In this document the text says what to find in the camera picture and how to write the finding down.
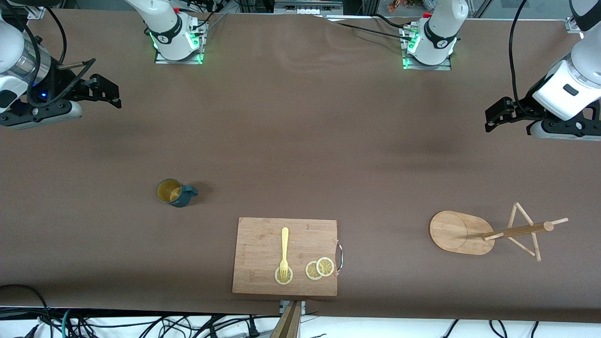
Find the teal mug with yellow inside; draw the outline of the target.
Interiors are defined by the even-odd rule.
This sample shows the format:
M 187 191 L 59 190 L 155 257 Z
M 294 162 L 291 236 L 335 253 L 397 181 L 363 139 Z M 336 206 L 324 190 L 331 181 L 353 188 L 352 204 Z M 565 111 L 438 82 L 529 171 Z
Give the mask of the teal mug with yellow inside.
M 165 179 L 157 186 L 156 195 L 160 202 L 181 208 L 198 196 L 198 190 L 176 179 Z

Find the wooden mug rack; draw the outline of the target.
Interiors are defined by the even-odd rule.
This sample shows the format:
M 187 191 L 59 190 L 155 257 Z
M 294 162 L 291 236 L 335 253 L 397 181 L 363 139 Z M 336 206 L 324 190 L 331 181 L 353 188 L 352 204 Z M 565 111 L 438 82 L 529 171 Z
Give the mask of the wooden mug rack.
M 492 251 L 498 240 L 509 240 L 526 254 L 541 261 L 537 235 L 552 232 L 559 224 L 568 223 L 567 217 L 534 222 L 519 202 L 512 205 L 507 228 L 494 230 L 483 218 L 443 210 L 432 216 L 429 236 L 445 252 L 467 255 L 485 255 Z

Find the colourful packets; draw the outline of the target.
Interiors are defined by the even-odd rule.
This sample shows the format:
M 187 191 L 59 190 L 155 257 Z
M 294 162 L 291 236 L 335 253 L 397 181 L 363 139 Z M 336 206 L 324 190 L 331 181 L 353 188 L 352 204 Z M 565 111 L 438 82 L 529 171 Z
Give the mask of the colourful packets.
M 421 11 L 431 12 L 435 9 L 438 0 L 386 0 L 386 8 L 389 13 L 397 11 Z

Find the bamboo cutting board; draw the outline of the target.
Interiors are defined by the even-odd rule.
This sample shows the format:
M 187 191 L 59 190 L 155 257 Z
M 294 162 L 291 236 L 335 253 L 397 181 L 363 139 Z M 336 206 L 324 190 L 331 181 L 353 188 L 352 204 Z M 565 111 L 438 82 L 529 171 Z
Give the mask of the bamboo cutting board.
M 287 261 L 293 278 L 278 284 L 274 272 L 282 259 L 281 230 L 289 229 Z M 307 263 L 329 257 L 337 268 L 339 246 L 335 220 L 296 220 L 242 217 L 238 223 L 232 292 L 238 294 L 302 298 L 336 297 L 337 272 L 319 280 L 305 273 Z

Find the grey power strip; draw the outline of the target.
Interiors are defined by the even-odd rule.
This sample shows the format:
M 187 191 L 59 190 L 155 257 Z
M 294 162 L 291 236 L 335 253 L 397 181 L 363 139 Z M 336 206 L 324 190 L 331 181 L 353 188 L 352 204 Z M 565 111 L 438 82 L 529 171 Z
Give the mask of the grey power strip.
M 343 15 L 343 0 L 273 0 L 274 14 Z

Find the yellow plastic fork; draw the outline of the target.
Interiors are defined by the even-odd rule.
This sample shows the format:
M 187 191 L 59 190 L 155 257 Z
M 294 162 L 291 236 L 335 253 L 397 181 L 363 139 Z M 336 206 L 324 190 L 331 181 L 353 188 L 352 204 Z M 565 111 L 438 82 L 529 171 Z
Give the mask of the yellow plastic fork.
M 288 276 L 288 261 L 287 261 L 288 236 L 289 236 L 289 229 L 287 227 L 282 228 L 282 230 L 281 230 L 282 259 L 279 264 L 279 278 L 282 282 Z

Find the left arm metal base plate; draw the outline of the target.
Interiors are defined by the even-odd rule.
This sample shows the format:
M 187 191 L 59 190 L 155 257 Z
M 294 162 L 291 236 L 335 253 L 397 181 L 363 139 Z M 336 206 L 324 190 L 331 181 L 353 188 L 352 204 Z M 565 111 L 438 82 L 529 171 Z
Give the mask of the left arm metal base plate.
M 405 70 L 450 71 L 452 69 L 451 54 L 456 40 L 443 49 L 436 49 L 427 37 L 421 35 L 418 26 L 404 25 L 403 28 L 398 30 L 401 37 L 400 47 Z M 438 56 L 444 56 L 445 59 L 438 64 L 431 65 L 422 62 L 418 59 L 419 56 L 424 56 L 428 61 L 432 61 Z

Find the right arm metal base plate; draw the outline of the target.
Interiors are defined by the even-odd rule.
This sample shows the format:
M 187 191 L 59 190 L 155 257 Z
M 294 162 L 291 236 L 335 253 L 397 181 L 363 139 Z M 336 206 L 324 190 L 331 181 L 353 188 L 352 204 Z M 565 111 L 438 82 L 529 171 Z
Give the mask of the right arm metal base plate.
M 208 23 L 198 21 L 191 17 L 186 23 L 186 30 L 183 30 L 171 40 L 171 44 L 163 44 L 161 41 L 167 41 L 166 37 L 156 38 L 150 34 L 153 47 L 156 49 L 154 62 L 156 64 L 184 64 L 200 65 L 204 61 L 204 52 L 208 38 Z M 183 52 L 189 52 L 187 56 L 179 60 L 172 60 L 162 54 L 162 51 L 176 49 L 176 56 L 182 56 Z

